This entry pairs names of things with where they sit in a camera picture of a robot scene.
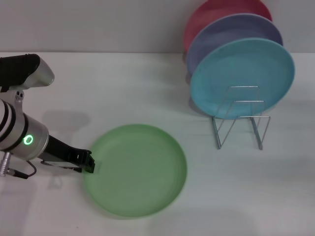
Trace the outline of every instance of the blue plate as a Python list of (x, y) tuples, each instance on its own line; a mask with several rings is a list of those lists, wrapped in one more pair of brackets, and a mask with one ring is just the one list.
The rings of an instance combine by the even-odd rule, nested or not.
[(214, 49), (243, 38), (266, 38), (283, 45), (279, 30), (268, 19), (255, 14), (234, 14), (205, 27), (193, 40), (187, 54), (192, 75), (199, 63)]
[[(280, 44), (262, 38), (241, 39), (205, 57), (191, 78), (191, 97), (200, 110), (219, 118), (225, 117), (235, 100), (265, 101), (256, 107), (236, 103), (226, 118), (251, 116), (275, 106), (290, 89), (294, 73), (293, 59)], [(226, 92), (229, 86), (259, 86), (259, 93), (255, 88)]]

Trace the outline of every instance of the silver metal cylinder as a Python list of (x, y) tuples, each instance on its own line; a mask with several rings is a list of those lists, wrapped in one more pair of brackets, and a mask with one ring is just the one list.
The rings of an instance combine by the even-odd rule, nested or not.
[(22, 160), (31, 160), (38, 157), (45, 150), (49, 133), (45, 125), (27, 116), (29, 127), (23, 140), (18, 146), (11, 150), (11, 153)]
[(10, 152), (4, 153), (3, 159), (0, 163), (0, 177), (5, 177), (9, 168), (10, 158), (11, 158)]

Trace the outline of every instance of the green led ring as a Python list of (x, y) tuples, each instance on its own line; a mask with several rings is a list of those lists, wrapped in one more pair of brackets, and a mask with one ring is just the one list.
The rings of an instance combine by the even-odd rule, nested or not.
[(23, 142), (25, 145), (30, 145), (33, 142), (33, 136), (32, 135), (27, 135), (24, 137)]

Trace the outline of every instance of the red plate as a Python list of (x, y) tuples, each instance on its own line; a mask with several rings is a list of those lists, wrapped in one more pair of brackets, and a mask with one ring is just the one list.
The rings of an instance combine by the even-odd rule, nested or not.
[(252, 13), (272, 21), (268, 8), (260, 0), (208, 0), (190, 17), (184, 34), (184, 47), (187, 52), (193, 39), (208, 24), (237, 13)]

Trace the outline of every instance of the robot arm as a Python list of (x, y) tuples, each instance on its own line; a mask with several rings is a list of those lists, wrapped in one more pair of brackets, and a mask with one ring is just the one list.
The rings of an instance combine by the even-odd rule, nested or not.
[(12, 154), (26, 161), (38, 157), (46, 165), (93, 173), (95, 164), (89, 150), (64, 144), (50, 136), (43, 124), (23, 113), (23, 89), (48, 86), (53, 80), (53, 72), (38, 55), (0, 59), (0, 150), (4, 152), (0, 176), (23, 178), (9, 168)]

